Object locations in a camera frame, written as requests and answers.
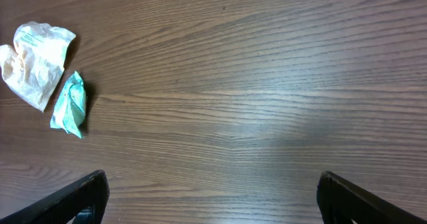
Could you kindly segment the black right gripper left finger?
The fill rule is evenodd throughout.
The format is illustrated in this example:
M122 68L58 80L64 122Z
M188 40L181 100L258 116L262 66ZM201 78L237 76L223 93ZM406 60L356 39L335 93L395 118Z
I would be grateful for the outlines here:
M100 224L109 199L105 171L96 170L34 204L1 219L2 224Z

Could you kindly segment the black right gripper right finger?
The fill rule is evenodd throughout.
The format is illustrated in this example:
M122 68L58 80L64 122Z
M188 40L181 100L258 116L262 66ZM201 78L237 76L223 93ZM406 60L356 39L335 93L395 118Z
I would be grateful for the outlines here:
M330 171L320 175L316 200L327 224L426 224L425 220Z

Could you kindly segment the teal snack packet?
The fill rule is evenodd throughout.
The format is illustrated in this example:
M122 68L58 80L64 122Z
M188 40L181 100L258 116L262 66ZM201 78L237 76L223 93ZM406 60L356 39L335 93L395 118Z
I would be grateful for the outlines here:
M79 126L85 121L87 94L80 74L75 71L64 83L54 106L50 128L63 129L82 139Z

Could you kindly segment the beige snack bag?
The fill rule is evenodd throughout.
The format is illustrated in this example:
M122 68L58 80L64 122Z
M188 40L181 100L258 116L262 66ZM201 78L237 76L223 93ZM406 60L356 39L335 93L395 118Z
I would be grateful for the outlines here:
M76 34L48 23L19 26L13 45L1 46L1 77L22 100L43 112L64 72Z

